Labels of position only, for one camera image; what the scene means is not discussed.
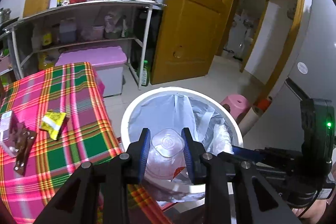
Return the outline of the person right hand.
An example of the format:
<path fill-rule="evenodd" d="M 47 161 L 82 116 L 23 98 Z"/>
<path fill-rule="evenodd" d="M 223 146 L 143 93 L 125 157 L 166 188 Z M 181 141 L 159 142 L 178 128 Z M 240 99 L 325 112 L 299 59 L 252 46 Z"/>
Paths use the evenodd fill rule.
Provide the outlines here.
<path fill-rule="evenodd" d="M 316 200 L 309 209 L 293 208 L 292 212 L 301 220 L 301 223 L 317 223 L 327 208 L 327 200 Z"/>

